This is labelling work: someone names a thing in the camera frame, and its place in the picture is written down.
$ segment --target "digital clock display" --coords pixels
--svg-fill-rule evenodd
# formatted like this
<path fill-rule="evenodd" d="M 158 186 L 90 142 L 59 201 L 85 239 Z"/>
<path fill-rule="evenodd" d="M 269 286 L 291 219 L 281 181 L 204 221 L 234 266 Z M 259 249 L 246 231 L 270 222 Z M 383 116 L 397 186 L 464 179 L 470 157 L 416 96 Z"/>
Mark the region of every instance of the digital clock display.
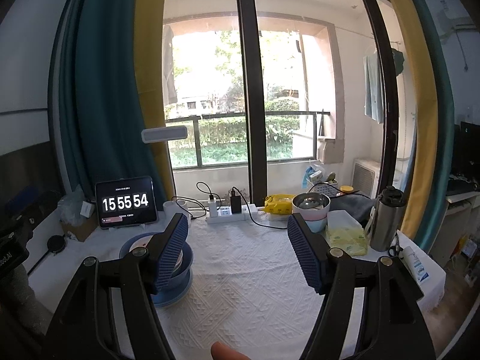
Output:
<path fill-rule="evenodd" d="M 152 179 L 149 176 L 98 183 L 97 212 L 100 227 L 118 227 L 157 220 Z"/>

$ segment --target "white tablecloth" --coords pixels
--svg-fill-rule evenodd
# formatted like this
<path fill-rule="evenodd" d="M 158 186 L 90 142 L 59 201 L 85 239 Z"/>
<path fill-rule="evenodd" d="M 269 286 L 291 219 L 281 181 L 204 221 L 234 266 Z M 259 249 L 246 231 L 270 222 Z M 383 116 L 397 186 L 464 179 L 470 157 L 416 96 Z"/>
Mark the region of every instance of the white tablecloth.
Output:
<path fill-rule="evenodd" d="M 85 257 L 116 259 L 129 238 L 164 228 L 162 222 L 145 228 L 98 228 L 84 243 L 68 240 L 62 253 L 47 257 L 34 271 L 30 285 L 53 312 Z M 323 297 L 307 286 L 286 231 L 249 220 L 207 225 L 198 219 L 192 221 L 187 242 L 194 254 L 191 288 L 176 304 L 157 310 L 176 358 L 211 360 L 210 345 L 222 341 L 253 360 L 298 359 Z M 424 312 L 431 310 L 443 296 L 445 272 L 402 234 L 400 245 L 410 245 L 430 273 L 418 305 Z M 376 261 L 381 255 L 370 249 L 362 258 Z M 119 291 L 114 302 L 122 352 L 133 356 Z M 363 291 L 356 289 L 342 357 L 354 351 L 362 305 Z"/>

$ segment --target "black cable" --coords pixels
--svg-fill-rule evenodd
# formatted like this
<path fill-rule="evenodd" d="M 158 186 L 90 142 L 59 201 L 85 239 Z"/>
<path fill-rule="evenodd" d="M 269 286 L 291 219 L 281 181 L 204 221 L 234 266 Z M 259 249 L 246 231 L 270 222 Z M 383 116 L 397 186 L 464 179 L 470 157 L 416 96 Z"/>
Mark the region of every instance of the black cable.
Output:
<path fill-rule="evenodd" d="M 205 186 L 208 188 L 208 192 L 200 189 L 200 187 L 198 186 L 198 184 L 203 184 L 203 185 L 205 185 Z M 204 183 L 203 181 L 199 181 L 199 182 L 197 183 L 197 189 L 198 189 L 200 192 L 206 193 L 207 195 L 215 195 L 215 196 L 218 197 L 218 201 L 220 202 L 220 205 L 217 207 L 217 210 L 222 206 L 222 199 L 220 198 L 220 195 L 219 195 L 218 193 L 212 192 L 212 190 L 210 189 L 210 186 L 208 186 L 207 183 Z"/>
<path fill-rule="evenodd" d="M 195 204 L 198 204 L 198 206 L 204 211 L 202 215 L 200 216 L 194 216 L 190 211 L 188 211 L 187 209 L 183 208 L 181 205 L 178 204 L 177 200 L 178 199 L 182 199 L 182 200 L 185 200 L 186 202 L 190 202 L 190 203 L 195 203 Z M 207 215 L 207 209 L 205 208 L 205 206 L 203 204 L 201 204 L 198 200 L 194 199 L 194 198 L 186 198 L 186 197 L 183 197 L 183 196 L 172 196 L 172 201 L 175 202 L 182 210 L 184 210 L 188 215 L 190 215 L 190 218 L 192 220 L 194 219 L 198 219 L 198 218 L 202 218 L 203 216 L 206 216 Z"/>
<path fill-rule="evenodd" d="M 311 192 L 311 190 L 313 190 L 317 185 L 321 185 L 321 184 L 329 185 L 332 188 L 336 189 L 338 192 L 343 193 L 343 195 L 339 195 L 339 196 L 329 196 L 330 199 L 341 198 L 342 196 L 348 196 L 348 195 L 360 195 L 360 196 L 363 196 L 364 198 L 370 199 L 370 197 L 368 197 L 367 195 L 364 195 L 363 193 L 359 193 L 359 190 L 353 191 L 353 192 L 350 192 L 350 193 L 345 193 L 342 190 L 339 190 L 337 187 L 334 187 L 330 183 L 316 183 L 316 184 L 311 186 L 311 188 L 308 190 L 308 192 Z"/>
<path fill-rule="evenodd" d="M 38 264 L 40 264 L 45 259 L 45 257 L 48 256 L 49 253 L 50 253 L 49 250 L 46 251 L 45 254 L 42 257 L 40 257 L 40 259 L 35 264 L 33 264 L 33 267 L 30 268 L 30 270 L 27 272 L 27 276 L 30 276 L 30 273 L 32 273 L 35 270 L 35 268 L 37 268 Z"/>
<path fill-rule="evenodd" d="M 251 211 L 250 211 L 250 207 L 248 205 L 248 202 L 246 200 L 246 198 L 242 195 L 242 193 L 240 192 L 240 190 L 237 188 L 237 187 L 232 187 L 232 190 L 236 190 L 238 192 L 238 194 L 242 197 L 242 199 L 244 200 L 245 204 L 247 205 L 247 210 L 248 210 L 248 213 L 250 214 L 250 219 L 253 223 L 255 223 L 255 225 L 258 225 L 258 226 L 261 226 L 261 227 L 268 227 L 270 229 L 277 229 L 277 230 L 286 230 L 287 228 L 286 227 L 275 227 L 275 226 L 268 226 L 268 225 L 262 225 L 261 223 L 258 223 L 258 222 L 255 222 L 254 220 L 254 217 L 251 216 Z"/>

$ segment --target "black charger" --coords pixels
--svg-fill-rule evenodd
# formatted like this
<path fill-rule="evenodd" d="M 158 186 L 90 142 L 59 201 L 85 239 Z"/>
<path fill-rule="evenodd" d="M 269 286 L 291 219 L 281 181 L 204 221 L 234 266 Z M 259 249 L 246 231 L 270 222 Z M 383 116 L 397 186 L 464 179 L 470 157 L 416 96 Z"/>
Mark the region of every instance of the black charger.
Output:
<path fill-rule="evenodd" d="M 232 210 L 232 214 L 242 213 L 242 198 L 240 195 L 237 195 L 233 189 L 230 192 L 230 209 Z"/>

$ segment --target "orange jar lid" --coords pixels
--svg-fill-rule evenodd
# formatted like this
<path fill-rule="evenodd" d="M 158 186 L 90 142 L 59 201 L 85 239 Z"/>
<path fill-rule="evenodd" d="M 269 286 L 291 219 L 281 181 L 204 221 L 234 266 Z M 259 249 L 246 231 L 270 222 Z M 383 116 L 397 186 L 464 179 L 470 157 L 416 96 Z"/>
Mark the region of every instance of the orange jar lid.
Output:
<path fill-rule="evenodd" d="M 342 185 L 340 187 L 340 190 L 343 192 L 343 193 L 352 193 L 353 192 L 353 187 L 350 186 L 350 185 Z"/>

